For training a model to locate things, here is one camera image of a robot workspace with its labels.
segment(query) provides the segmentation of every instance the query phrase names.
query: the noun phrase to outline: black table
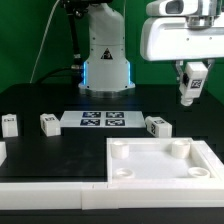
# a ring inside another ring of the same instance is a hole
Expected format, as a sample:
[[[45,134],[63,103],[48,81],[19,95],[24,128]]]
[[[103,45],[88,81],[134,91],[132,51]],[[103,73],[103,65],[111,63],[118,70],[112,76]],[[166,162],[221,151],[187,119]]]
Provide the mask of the black table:
[[[191,107],[175,85],[137,86],[117,99],[81,96],[71,85],[14,85],[0,94],[0,115],[17,114],[19,137],[7,138],[1,182],[106,181],[107,137],[152,137],[146,128],[63,128],[47,138],[40,115],[65,110],[142,111],[173,125],[173,137],[204,140],[224,160],[224,106],[207,91]],[[224,223],[224,208],[0,211],[1,223]]]

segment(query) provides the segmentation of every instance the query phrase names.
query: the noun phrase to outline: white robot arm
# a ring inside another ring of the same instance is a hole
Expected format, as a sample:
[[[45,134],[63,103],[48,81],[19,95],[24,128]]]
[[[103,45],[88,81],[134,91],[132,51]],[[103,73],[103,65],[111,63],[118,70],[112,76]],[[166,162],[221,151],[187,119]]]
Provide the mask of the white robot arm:
[[[83,72],[80,92],[94,97],[113,98],[134,90],[130,63],[125,58],[125,23],[121,14],[107,3],[112,0],[61,0],[69,17],[73,39],[74,69]],[[90,55],[83,63],[75,18],[89,15]]]
[[[224,14],[221,0],[157,0],[149,3],[142,30],[145,60],[172,60],[180,78],[181,103],[189,106],[200,96],[215,58],[224,57]],[[182,72],[183,60],[188,62]]]

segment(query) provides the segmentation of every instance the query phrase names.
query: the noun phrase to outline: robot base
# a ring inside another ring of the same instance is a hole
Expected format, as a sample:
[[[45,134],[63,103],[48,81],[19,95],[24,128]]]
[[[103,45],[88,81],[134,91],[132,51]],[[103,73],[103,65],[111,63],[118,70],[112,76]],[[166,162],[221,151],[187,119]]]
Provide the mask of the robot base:
[[[126,89],[118,90],[118,91],[98,91],[91,90],[88,87],[79,84],[79,92],[80,94],[96,97],[96,98],[117,98],[127,95],[133,95],[135,93],[135,84],[130,85]]]

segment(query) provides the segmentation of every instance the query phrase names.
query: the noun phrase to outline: green wall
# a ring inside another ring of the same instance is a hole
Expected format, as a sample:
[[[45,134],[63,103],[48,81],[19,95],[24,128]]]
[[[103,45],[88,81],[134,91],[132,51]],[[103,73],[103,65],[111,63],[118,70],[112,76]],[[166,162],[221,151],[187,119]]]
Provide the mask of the green wall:
[[[0,91],[17,83],[28,83],[41,44],[48,16],[56,0],[0,1]],[[127,0],[126,55],[132,63],[136,84],[174,84],[175,73],[169,62],[146,62],[139,53],[141,28],[147,19],[145,8],[150,0]],[[111,7],[123,13],[123,0]],[[81,51],[88,57],[88,19],[77,21]],[[209,76],[207,88],[224,103],[224,60],[219,59]],[[36,78],[55,68],[72,64],[68,21],[64,9],[57,8]]]

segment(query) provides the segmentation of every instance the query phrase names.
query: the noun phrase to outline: white cube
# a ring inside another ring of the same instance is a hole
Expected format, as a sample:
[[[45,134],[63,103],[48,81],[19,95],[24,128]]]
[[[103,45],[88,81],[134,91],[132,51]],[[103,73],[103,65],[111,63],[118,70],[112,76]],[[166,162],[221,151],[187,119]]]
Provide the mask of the white cube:
[[[54,114],[42,114],[40,124],[46,136],[61,135],[60,122]]]
[[[3,138],[18,136],[16,115],[8,114],[2,116],[2,134]]]
[[[5,161],[7,157],[5,142],[0,142],[0,166]]]
[[[161,117],[147,117],[145,119],[147,131],[156,138],[171,138],[172,125]]]

